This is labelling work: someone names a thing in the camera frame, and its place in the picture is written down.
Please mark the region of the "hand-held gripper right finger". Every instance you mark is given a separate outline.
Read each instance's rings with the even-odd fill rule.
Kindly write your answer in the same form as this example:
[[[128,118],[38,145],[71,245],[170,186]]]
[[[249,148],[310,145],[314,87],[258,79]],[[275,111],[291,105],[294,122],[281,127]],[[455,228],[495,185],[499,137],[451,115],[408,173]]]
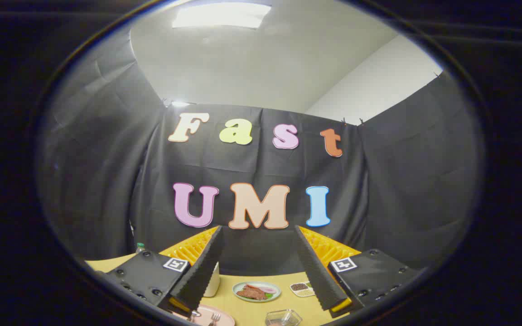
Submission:
[[[391,297],[419,274],[379,249],[359,252],[300,226],[295,233],[302,267],[322,309],[332,318]]]

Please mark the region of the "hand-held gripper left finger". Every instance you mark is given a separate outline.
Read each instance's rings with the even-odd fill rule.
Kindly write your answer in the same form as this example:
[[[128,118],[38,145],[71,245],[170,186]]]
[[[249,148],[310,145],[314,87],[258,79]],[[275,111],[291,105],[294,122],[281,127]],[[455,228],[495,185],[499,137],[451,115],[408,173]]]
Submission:
[[[223,227],[218,225],[160,253],[145,249],[97,274],[122,293],[189,317],[199,307],[223,248]]]

